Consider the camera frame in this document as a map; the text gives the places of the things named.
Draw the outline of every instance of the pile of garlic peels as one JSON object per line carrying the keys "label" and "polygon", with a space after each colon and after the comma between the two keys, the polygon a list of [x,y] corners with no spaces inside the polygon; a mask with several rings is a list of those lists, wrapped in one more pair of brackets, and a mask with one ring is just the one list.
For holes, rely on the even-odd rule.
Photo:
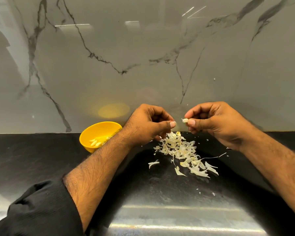
{"label": "pile of garlic peels", "polygon": [[[161,140],[161,145],[154,147],[154,149],[155,152],[159,151],[165,155],[171,155],[173,157],[171,162],[174,162],[174,158],[184,159],[184,161],[180,162],[180,166],[188,167],[193,174],[210,178],[207,171],[211,171],[218,175],[217,171],[214,169],[217,167],[214,167],[207,162],[204,164],[201,162],[200,156],[196,154],[197,147],[194,146],[194,144],[195,141],[187,142],[178,131],[176,133],[168,133],[167,138]],[[178,166],[175,168],[175,171],[177,175],[185,176],[179,171]]]}

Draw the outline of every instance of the black sleeve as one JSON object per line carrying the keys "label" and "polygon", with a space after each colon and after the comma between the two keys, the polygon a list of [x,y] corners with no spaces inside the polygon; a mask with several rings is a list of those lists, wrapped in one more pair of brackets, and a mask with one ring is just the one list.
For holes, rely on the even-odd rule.
{"label": "black sleeve", "polygon": [[31,186],[0,221],[0,236],[80,236],[79,212],[62,179]]}

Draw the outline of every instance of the marble wall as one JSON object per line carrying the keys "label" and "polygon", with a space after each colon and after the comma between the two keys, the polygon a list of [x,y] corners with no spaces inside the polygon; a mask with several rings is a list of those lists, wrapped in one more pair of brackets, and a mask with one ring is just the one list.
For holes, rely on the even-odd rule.
{"label": "marble wall", "polygon": [[295,0],[0,0],[0,133],[206,101],[295,130]]}

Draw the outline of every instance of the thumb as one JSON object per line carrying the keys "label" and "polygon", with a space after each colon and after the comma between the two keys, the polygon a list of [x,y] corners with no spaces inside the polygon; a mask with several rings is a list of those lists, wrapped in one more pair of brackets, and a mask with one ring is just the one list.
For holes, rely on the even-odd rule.
{"label": "thumb", "polygon": [[189,119],[188,126],[195,128],[197,131],[211,129],[212,128],[212,120],[211,119]]}
{"label": "thumb", "polygon": [[158,135],[160,132],[170,131],[176,126],[175,121],[162,121],[155,123],[154,134]]}

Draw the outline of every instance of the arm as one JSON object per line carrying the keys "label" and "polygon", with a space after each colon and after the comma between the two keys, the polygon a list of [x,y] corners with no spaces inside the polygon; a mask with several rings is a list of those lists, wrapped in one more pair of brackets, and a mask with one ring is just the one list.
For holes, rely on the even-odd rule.
{"label": "arm", "polygon": [[161,107],[143,104],[125,127],[63,181],[30,187],[0,221],[3,235],[83,235],[115,171],[132,147],[160,140],[176,126]]}
{"label": "arm", "polygon": [[202,103],[185,118],[189,131],[207,131],[226,147],[242,152],[295,212],[295,153],[258,130],[227,103]]}
{"label": "arm", "polygon": [[64,183],[79,211],[84,231],[131,148],[160,139],[159,135],[164,137],[176,126],[173,120],[161,107],[141,105],[120,132],[67,174]]}

